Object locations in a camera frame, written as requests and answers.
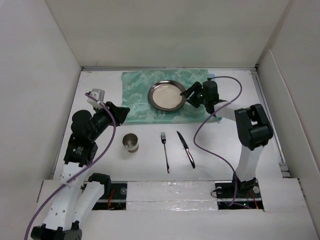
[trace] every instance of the white wall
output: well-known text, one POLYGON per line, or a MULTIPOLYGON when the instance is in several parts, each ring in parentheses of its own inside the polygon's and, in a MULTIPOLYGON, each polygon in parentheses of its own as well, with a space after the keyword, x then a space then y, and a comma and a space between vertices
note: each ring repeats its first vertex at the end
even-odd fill
POLYGON ((23 239, 80 71, 44 0, 0 0, 1 239, 23 239))
POLYGON ((254 67, 289 0, 46 0, 81 66, 254 67))
POLYGON ((258 73, 283 154, 320 235, 320 0, 292 1, 258 73))

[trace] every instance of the metal cup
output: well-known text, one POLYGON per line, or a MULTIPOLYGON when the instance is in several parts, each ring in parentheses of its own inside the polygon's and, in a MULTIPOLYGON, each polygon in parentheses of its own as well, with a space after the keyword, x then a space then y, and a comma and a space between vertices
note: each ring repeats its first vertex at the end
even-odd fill
POLYGON ((139 149, 138 137, 133 133, 125 135, 122 143, 129 153, 135 153, 139 149))

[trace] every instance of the green patterned placemat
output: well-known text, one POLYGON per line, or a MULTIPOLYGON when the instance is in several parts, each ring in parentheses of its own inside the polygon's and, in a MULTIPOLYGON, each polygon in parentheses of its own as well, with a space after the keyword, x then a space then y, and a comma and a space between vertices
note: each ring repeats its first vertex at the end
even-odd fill
MULTIPOLYGON (((199 108, 185 103, 176 111, 162 111, 153 107, 148 100, 150 87, 163 80, 174 80, 188 89, 195 82, 207 80, 206 69, 174 69, 128 71, 122 73, 122 106, 129 107, 130 112, 125 124, 181 124, 203 122, 209 114, 203 105, 199 108)), ((212 117, 210 122, 220 120, 212 117)))

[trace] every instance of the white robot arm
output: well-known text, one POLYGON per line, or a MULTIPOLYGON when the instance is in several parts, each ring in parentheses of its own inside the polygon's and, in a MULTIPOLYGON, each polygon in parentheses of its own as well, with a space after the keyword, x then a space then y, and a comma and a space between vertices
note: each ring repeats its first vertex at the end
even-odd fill
MULTIPOLYGON (((90 95, 103 101, 104 91, 93 89, 90 95)), ((95 143, 100 134, 111 124, 111 117, 95 101, 88 100, 95 114, 87 110, 77 111, 72 116, 71 130, 67 150, 64 156, 63 174, 60 183, 65 185, 54 197, 53 203, 41 226, 35 226, 31 232, 34 240, 80 240, 81 226, 93 209, 97 200, 111 194, 109 175, 94 173, 85 184, 86 172, 71 182, 73 176, 92 163, 98 146, 95 143)), ((112 102, 105 103, 114 117, 116 127, 123 124, 130 109, 116 107, 112 102)))
POLYGON ((252 188, 256 184, 256 169, 260 154, 269 139, 273 137, 273 129, 261 104, 243 107, 235 103, 219 99, 218 86, 213 78, 208 78, 203 85, 194 83, 181 95, 195 108, 201 104, 209 114, 236 122, 239 140, 242 144, 239 164, 235 170, 238 190, 252 188))

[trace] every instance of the white enclosure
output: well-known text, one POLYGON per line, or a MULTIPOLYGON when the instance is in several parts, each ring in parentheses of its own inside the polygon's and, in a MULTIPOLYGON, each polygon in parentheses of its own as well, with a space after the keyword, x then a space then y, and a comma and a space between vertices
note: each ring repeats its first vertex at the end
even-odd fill
POLYGON ((289 0, 46 0, 82 66, 254 67, 289 0))

